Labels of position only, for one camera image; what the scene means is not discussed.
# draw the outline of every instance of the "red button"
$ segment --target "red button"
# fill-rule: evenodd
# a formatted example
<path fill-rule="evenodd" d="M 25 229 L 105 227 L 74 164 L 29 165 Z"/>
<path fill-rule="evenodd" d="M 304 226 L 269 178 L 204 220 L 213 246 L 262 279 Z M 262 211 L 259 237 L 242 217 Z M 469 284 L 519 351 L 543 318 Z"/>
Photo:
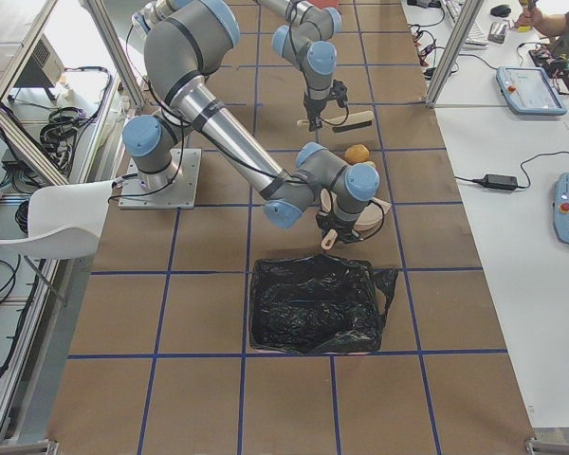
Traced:
<path fill-rule="evenodd" d="M 559 205 L 560 213 L 569 213 L 569 203 L 563 202 Z"/>

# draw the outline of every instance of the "black plastic bag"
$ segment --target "black plastic bag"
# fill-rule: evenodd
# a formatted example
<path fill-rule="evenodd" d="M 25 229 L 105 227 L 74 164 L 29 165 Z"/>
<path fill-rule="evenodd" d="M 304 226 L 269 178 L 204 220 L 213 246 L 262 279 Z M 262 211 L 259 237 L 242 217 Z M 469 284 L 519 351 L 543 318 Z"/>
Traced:
<path fill-rule="evenodd" d="M 323 254 L 259 260 L 250 284 L 250 345 L 297 354 L 376 351 L 397 275 Z M 386 296 L 383 314 L 376 286 Z"/>

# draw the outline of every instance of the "orange ball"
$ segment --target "orange ball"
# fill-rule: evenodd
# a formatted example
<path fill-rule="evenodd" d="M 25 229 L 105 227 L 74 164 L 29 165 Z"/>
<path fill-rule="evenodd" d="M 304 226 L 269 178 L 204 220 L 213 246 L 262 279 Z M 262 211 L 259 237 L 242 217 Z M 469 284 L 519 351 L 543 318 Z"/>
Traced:
<path fill-rule="evenodd" d="M 345 159 L 349 164 L 364 163 L 369 159 L 369 149 L 362 144 L 353 145 L 345 151 L 343 159 Z"/>

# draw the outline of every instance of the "human hand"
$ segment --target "human hand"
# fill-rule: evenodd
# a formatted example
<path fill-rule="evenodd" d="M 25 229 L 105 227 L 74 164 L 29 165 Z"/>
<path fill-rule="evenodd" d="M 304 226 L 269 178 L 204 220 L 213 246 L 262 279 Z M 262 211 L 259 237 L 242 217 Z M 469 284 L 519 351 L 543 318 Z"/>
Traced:
<path fill-rule="evenodd" d="M 514 23 L 514 27 L 536 27 L 540 24 L 543 16 L 538 8 L 524 9 L 523 13 Z"/>

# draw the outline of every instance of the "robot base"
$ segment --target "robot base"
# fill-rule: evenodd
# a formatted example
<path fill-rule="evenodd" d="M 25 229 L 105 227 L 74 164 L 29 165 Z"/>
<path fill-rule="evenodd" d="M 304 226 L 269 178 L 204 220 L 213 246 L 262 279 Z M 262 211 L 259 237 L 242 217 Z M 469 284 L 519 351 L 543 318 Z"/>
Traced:
<path fill-rule="evenodd" d="M 181 149 L 171 149 L 175 163 L 179 162 Z M 147 189 L 141 186 L 138 179 L 125 180 L 122 186 L 122 196 L 119 199 L 121 209 L 151 210 L 151 209 L 193 209 L 200 172 L 200 149 L 183 149 L 181 168 L 174 182 L 162 191 L 142 195 Z M 127 173 L 136 173 L 137 166 L 131 159 Z"/>

